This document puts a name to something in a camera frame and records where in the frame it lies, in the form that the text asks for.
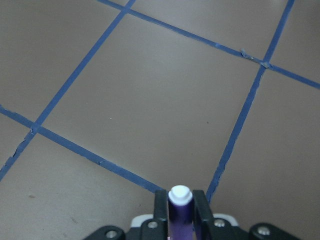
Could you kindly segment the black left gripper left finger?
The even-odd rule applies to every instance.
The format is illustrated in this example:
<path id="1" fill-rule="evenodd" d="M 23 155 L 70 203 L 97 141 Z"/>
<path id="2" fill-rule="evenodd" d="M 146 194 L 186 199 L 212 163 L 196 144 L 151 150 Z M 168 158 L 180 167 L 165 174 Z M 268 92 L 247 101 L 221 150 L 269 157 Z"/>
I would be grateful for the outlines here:
<path id="1" fill-rule="evenodd" d="M 115 225 L 106 225 L 85 237 L 86 240 L 166 240 L 168 238 L 168 197 L 166 190 L 157 190 L 154 195 L 152 217 L 132 226 L 124 232 Z"/>

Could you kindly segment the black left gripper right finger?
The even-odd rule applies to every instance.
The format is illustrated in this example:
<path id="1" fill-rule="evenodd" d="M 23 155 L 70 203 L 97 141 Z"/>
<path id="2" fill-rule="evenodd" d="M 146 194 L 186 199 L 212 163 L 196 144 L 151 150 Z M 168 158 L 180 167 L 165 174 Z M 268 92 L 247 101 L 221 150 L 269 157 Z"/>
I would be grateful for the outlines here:
<path id="1" fill-rule="evenodd" d="M 198 240 L 297 240 L 270 223 L 257 223 L 245 231 L 230 220 L 214 217 L 203 190 L 193 190 L 193 224 Z"/>

